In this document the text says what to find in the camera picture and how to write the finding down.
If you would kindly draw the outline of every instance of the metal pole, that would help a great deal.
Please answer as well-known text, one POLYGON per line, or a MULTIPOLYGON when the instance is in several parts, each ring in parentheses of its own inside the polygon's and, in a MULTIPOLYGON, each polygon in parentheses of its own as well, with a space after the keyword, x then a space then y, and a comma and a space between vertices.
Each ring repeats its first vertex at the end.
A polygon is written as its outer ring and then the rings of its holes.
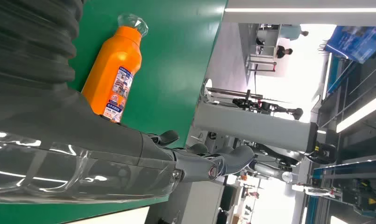
POLYGON ((270 58, 273 58, 273 56, 258 56, 257 54, 255 54, 255 56, 251 56, 253 54, 250 54, 250 57, 258 57, 258 58, 267 58, 267 59, 270 59, 270 58))
POLYGON ((262 61, 248 61, 249 63, 256 63, 256 64, 272 64, 272 65, 277 65, 277 62, 262 62, 262 61))
POLYGON ((248 71, 269 71, 269 72, 276 72, 276 70, 267 70, 267 69, 247 69, 248 71))
POLYGON ((356 89, 358 89, 358 87, 360 87, 361 84, 364 83, 364 82, 365 82, 370 76, 372 76, 372 74, 375 73, 375 71, 376 71, 376 69, 373 70, 373 71, 371 72, 371 74, 370 74, 369 76, 367 76, 362 82, 360 82, 360 84, 358 84, 358 86, 355 87, 355 88, 349 93, 349 96, 350 96, 350 95, 351 95, 356 89))
MULTIPOLYGON (((218 88, 207 88, 208 91, 210 92, 215 92, 215 93, 220 93, 220 94, 225 94, 225 95, 231 95, 231 96, 236 96, 236 97, 246 97, 247 93, 246 92, 239 92, 239 91, 233 91, 233 90, 223 90, 223 89, 218 89, 218 88)), ((250 98, 254 99, 262 99, 263 95, 259 94, 250 94, 250 98)))
POLYGON ((353 105, 357 100, 361 99, 365 94, 367 94, 369 91, 371 91, 373 88, 376 87, 376 83, 369 89, 367 89, 363 94, 361 94, 359 97, 357 97, 353 102, 351 102, 349 105, 347 105, 343 110, 341 110, 339 113, 337 113, 334 117, 332 117, 329 121, 327 121, 325 124, 323 124, 321 127, 325 127, 329 122, 331 122, 333 119, 335 119, 339 114, 343 113, 345 110, 347 110, 351 105, 353 105))

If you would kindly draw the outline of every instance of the floor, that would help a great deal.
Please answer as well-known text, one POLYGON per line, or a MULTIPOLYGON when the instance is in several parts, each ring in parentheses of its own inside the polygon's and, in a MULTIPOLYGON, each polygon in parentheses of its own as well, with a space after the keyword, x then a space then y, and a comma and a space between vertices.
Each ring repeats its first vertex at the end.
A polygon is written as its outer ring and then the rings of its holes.
POLYGON ((223 22, 206 72, 206 78, 213 81, 213 87, 247 90, 241 47, 239 25, 223 22))

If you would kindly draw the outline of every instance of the green tabletop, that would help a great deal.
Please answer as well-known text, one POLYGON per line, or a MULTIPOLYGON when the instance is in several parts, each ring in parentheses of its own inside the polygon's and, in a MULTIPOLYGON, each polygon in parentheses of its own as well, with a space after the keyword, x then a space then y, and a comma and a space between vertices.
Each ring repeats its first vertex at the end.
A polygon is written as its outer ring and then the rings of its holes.
MULTIPOLYGON (((148 24, 142 40, 142 68, 136 74, 122 122, 147 133, 173 129, 184 145, 199 90, 227 0, 89 0, 70 60, 81 90, 102 43, 117 29, 121 13, 148 24)), ((0 223, 61 223, 136 208, 168 197, 119 204, 0 204, 0 223)))

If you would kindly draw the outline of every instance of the fluorescent light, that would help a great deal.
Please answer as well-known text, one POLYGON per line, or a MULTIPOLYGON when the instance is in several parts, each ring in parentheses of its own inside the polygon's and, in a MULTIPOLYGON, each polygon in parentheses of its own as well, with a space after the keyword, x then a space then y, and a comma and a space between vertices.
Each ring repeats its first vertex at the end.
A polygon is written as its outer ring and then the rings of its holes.
POLYGON ((231 13, 376 13, 376 8, 226 8, 231 13))
POLYGON ((303 216, 302 216, 302 224, 306 223, 306 214, 307 214, 307 207, 303 210, 303 216))
POLYGON ((367 116, 368 114, 372 113, 376 110, 376 98, 372 100, 371 102, 367 103, 365 106, 357 110, 355 113, 350 115, 348 118, 343 120, 341 123, 339 123, 336 126, 336 132, 339 133, 346 128, 348 128, 350 125, 354 124, 355 122, 359 121, 363 117, 367 116))
POLYGON ((323 100, 326 97, 326 89, 328 87, 328 79, 329 79, 329 73, 331 72, 331 62, 332 62, 332 53, 329 53, 328 57, 328 65, 326 67, 326 75, 325 75, 325 81, 324 81, 324 90, 323 90, 323 100))
POLYGON ((331 224, 348 224, 348 223, 338 219, 335 216, 331 216, 331 224))

